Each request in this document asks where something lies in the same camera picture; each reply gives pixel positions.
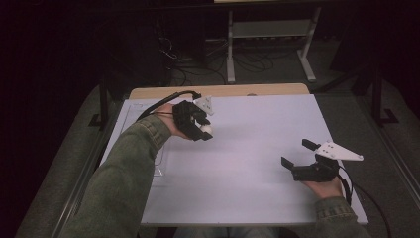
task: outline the metal leg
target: metal leg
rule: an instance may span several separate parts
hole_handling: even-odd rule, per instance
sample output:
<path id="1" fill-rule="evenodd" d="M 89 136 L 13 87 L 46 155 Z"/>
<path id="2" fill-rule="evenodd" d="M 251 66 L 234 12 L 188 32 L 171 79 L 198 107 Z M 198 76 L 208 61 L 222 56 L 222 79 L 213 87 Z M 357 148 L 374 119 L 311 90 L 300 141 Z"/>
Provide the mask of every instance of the metal leg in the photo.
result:
<path id="1" fill-rule="evenodd" d="M 232 58 L 232 43 L 233 43 L 233 33 L 232 33 L 232 11 L 229 11 L 229 26 L 228 26 L 228 58 L 226 60 L 226 68 L 228 70 L 228 83 L 235 83 L 235 69 L 234 69 L 234 59 Z"/>
<path id="2" fill-rule="evenodd" d="M 312 43 L 312 38 L 315 33 L 316 24 L 318 23 L 319 14 L 321 13 L 321 8 L 318 7 L 315 9 L 314 15 L 312 16 L 311 23 L 309 24 L 308 32 L 306 34 L 306 43 L 303 46 L 302 50 L 297 51 L 297 55 L 299 56 L 300 63 L 302 63 L 303 70 L 306 73 L 306 77 L 310 82 L 316 82 L 316 77 L 314 72 L 312 71 L 311 65 L 309 64 L 308 55 L 309 47 Z"/>

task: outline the sleeve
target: sleeve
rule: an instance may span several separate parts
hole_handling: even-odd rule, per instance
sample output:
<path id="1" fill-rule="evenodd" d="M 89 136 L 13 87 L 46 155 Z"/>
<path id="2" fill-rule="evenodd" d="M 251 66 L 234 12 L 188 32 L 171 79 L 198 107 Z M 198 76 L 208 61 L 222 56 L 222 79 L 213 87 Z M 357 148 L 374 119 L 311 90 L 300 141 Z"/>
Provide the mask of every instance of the sleeve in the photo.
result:
<path id="1" fill-rule="evenodd" d="M 358 217 L 343 197 L 330 197 L 315 204 L 317 237 L 368 238 Z"/>
<path id="2" fill-rule="evenodd" d="M 155 157 L 170 137 L 155 115 L 136 122 L 93 174 L 77 214 L 60 237 L 136 237 L 152 185 Z"/>

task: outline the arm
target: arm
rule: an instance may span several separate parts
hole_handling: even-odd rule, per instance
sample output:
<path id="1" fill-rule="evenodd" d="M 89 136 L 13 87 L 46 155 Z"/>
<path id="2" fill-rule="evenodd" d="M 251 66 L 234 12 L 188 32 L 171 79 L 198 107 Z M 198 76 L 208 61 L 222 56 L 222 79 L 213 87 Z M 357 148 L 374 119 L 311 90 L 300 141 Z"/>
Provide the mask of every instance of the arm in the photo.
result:
<path id="1" fill-rule="evenodd" d="M 358 217 L 343 198 L 338 178 L 327 182 L 305 181 L 320 198 L 315 203 L 317 237 L 368 238 L 370 235 L 358 223 Z"/>
<path id="2" fill-rule="evenodd" d="M 171 112 L 171 105 L 158 110 Z M 184 137 L 171 116 L 163 114 L 138 121 L 121 134 L 107 161 L 92 176 L 77 214 L 61 237 L 136 237 L 156 154 L 171 135 Z"/>

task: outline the dark background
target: dark background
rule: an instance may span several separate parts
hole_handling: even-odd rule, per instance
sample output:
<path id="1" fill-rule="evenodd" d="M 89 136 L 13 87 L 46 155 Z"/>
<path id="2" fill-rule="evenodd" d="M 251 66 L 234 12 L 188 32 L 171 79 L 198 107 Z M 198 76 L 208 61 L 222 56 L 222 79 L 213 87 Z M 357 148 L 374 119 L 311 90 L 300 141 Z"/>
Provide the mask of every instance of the dark background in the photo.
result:
<path id="1" fill-rule="evenodd" d="M 80 105 L 101 80 L 116 100 L 134 87 L 167 84 L 166 59 L 158 52 L 159 32 L 152 27 L 156 15 L 115 18 L 83 11 L 133 2 L 150 4 L 1 1 L 2 237 L 14 236 Z M 358 11 L 325 8 L 315 37 L 343 40 L 333 63 L 342 71 L 380 53 L 382 75 L 400 89 L 420 117 L 418 12 L 411 1 L 384 1 L 380 7 Z M 200 59 L 204 38 L 226 37 L 227 25 L 219 22 L 225 22 L 227 15 L 218 14 L 220 18 L 186 14 L 183 21 L 166 26 L 165 33 Z M 170 14 L 160 17 L 167 22 L 176 18 Z M 191 24 L 189 19 L 199 21 Z"/>

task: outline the white table surface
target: white table surface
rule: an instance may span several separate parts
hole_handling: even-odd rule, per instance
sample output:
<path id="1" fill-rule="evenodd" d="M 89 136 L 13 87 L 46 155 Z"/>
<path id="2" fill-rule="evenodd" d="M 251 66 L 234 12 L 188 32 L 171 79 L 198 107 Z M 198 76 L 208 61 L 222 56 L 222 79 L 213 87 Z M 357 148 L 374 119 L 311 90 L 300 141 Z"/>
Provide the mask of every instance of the white table surface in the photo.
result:
<path id="1" fill-rule="evenodd" d="M 157 101 L 124 103 L 101 164 L 121 132 Z M 163 176 L 154 177 L 142 223 L 241 226 L 315 222 L 316 197 L 280 163 L 280 158 L 286 157 L 296 166 L 313 164 L 314 152 L 301 146 L 301 140 L 332 141 L 314 96 L 214 97 L 212 103 L 215 114 L 208 119 L 213 139 L 192 142 L 172 137 L 157 155 L 157 161 L 162 159 Z M 352 208 L 359 223 L 368 223 L 356 193 Z"/>

